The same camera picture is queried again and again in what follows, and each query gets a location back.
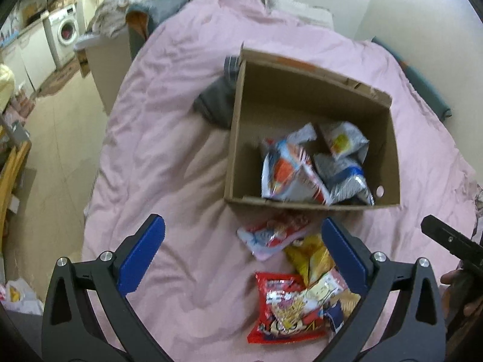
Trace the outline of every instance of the washing machine door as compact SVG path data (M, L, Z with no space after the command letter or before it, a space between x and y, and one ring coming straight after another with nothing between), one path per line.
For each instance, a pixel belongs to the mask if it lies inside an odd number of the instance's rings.
M57 30L59 43L64 46L71 45L78 38L78 32L76 20L73 17L66 17L59 24L59 29Z

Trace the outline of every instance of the metal screw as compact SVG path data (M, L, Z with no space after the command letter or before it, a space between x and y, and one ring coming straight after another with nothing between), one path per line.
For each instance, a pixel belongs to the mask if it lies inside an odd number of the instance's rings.
M61 257L57 260L57 265L59 267L63 267L66 264L67 264L67 257Z
M384 261L386 261L387 256L382 252L375 252L374 258L375 258L376 261L384 262Z
M421 257L419 259L419 265L424 267L424 268L427 268L427 267L429 267L429 260L425 257Z
M101 258L101 261L109 261L111 258L113 258L113 253L107 250L102 252L99 257Z

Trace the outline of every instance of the pink bedsheet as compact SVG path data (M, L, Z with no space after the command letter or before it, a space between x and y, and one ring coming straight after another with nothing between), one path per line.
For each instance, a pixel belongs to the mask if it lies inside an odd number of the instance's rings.
M260 0L194 0L155 31L124 79L108 122L83 250L83 259L92 260L116 249L150 213L164 217L166 239L128 299L175 361L309 361L325 344L246 342L258 315L253 273L293 268L283 254L257 262L237 239L241 224L268 212L224 202L229 133L191 108L242 42L392 95L401 205L338 215L369 249L404 262L428 257L439 278L457 259L421 233L421 220L434 214L466 235L475 222L474 171L383 48L269 15ZM380 322L387 318L386 309ZM101 325L119 346L104 318ZM376 327L369 344L381 331Z

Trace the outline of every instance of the human hand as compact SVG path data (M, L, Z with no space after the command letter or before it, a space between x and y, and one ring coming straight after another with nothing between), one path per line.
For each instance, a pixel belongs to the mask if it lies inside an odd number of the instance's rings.
M450 301L450 294L451 294L451 284L455 280L456 276L462 271L462 269L455 269L453 271L448 272L447 274L444 274L441 277L441 283L443 284L449 284L450 287L448 287L445 292L443 293L442 296L442 301L443 301L443 310L444 310L444 315L445 317L448 316L449 313L449 301ZM483 303L483 295L474 300L473 302L467 303L465 307L463 308L463 314L465 317L471 316L475 310Z

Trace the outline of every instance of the white cabinet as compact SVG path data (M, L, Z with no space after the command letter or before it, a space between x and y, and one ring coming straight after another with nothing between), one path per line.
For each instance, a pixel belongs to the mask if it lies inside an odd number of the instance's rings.
M30 97L56 69L50 53L42 20L0 50L2 61L15 75L15 85L25 82L25 93Z
M34 89L28 78L27 71L22 60L22 54L16 40L2 50L2 59L3 63L7 65L12 72L14 72L15 86L25 82L25 94L30 97L34 92Z
M28 77L33 88L38 90L56 69L42 21L23 33L17 42Z

